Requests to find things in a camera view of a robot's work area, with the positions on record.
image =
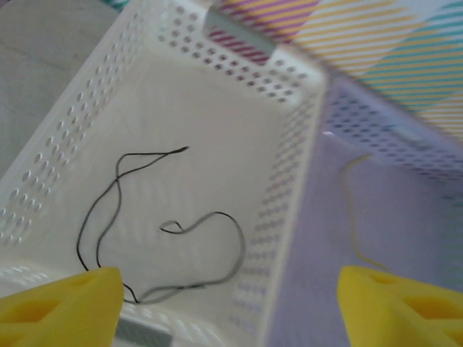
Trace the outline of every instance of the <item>black wire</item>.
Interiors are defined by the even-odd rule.
[[[104,228],[104,230],[101,232],[100,236],[98,237],[98,241],[97,241],[97,244],[96,244],[96,251],[95,251],[96,264],[97,264],[98,267],[101,267],[102,266],[101,262],[100,262],[101,242],[103,241],[104,237],[106,236],[108,231],[111,229],[111,227],[114,225],[114,222],[116,221],[116,219],[117,219],[117,217],[119,215],[119,212],[120,212],[120,210],[122,208],[122,188],[121,188],[120,179],[122,177],[128,175],[128,174],[132,174],[132,173],[134,173],[136,171],[143,170],[144,168],[152,166],[153,164],[157,163],[158,161],[160,161],[161,159],[163,159],[163,158],[165,158],[165,157],[167,157],[169,155],[182,153],[187,149],[188,149],[188,147],[182,147],[182,148],[179,148],[178,150],[173,150],[171,152],[166,152],[166,153],[126,153],[117,161],[117,164],[116,164],[116,178],[109,184],[109,186],[104,190],[104,192],[99,197],[97,197],[96,200],[93,202],[93,204],[90,206],[90,209],[88,210],[87,215],[85,216],[84,221],[82,222],[82,225],[80,227],[79,236],[77,237],[77,243],[76,243],[77,257],[79,258],[80,264],[83,266],[83,268],[86,271],[89,271],[89,268],[85,264],[85,261],[82,258],[82,255],[80,254],[80,242],[82,241],[82,235],[83,235],[83,232],[84,232],[85,227],[87,225],[88,219],[90,218],[90,215],[93,212],[93,210],[95,209],[96,205],[101,201],[101,199],[103,199],[111,191],[111,189],[114,187],[114,185],[117,186],[117,191],[118,191],[117,208],[114,211],[114,214],[112,215],[111,220],[109,221],[109,223],[106,225],[106,227]],[[121,162],[122,162],[122,160],[124,158],[126,158],[128,156],[140,156],[140,155],[149,155],[149,156],[160,155],[160,157],[158,157],[158,158],[152,160],[151,162],[149,162],[148,164],[145,164],[145,165],[140,166],[138,168],[128,170],[128,171],[126,171],[126,172],[124,172],[122,174],[119,173],[119,166],[120,166],[120,164],[121,164]],[[157,303],[159,303],[161,301],[164,301],[166,299],[169,299],[169,298],[173,297],[174,295],[176,295],[176,294],[178,294],[178,293],[180,293],[182,291],[185,291],[187,289],[205,288],[206,286],[216,286],[216,285],[223,284],[223,283],[226,283],[226,282],[230,281],[237,274],[239,268],[241,267],[241,265],[243,263],[243,260],[245,258],[245,253],[246,253],[245,235],[243,234],[243,231],[242,231],[241,227],[239,226],[236,219],[234,219],[233,217],[231,217],[227,213],[223,213],[223,212],[220,212],[220,211],[215,211],[215,212],[208,213],[207,215],[205,215],[202,218],[198,219],[196,222],[194,222],[191,226],[189,226],[186,229],[183,229],[181,224],[179,222],[177,222],[176,220],[169,220],[169,221],[167,221],[165,223],[162,223],[159,226],[159,230],[161,230],[161,231],[163,231],[165,233],[174,234],[174,235],[188,234],[189,232],[195,230],[200,224],[206,222],[209,218],[211,218],[211,217],[213,217],[215,215],[225,216],[225,217],[229,218],[233,222],[233,224],[235,225],[235,227],[236,227],[236,229],[238,231],[239,242],[240,242],[240,251],[239,251],[238,259],[235,262],[233,268],[224,277],[219,278],[217,280],[198,281],[198,282],[194,282],[194,283],[187,284],[187,285],[184,285],[184,286],[175,286],[175,285],[173,285],[173,286],[156,286],[156,287],[152,287],[151,289],[148,289],[145,293],[143,293],[140,296],[140,298],[137,298],[134,290],[129,285],[127,285],[126,283],[123,283],[124,287],[130,292],[130,294],[132,295],[132,298],[133,298],[133,300],[124,299],[124,301],[129,303],[129,304],[157,304]],[[167,229],[168,226],[172,226],[172,225],[177,226],[179,231],[172,231],[172,230]],[[150,295],[152,295],[154,293],[157,293],[157,292],[160,292],[160,291],[169,291],[169,292],[164,294],[163,296],[157,297],[156,299],[143,301],[144,299],[148,298]]]

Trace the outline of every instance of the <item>striped paper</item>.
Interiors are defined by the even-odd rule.
[[[226,0],[221,9],[463,140],[463,0]],[[267,59],[219,29],[211,37],[256,64]]]

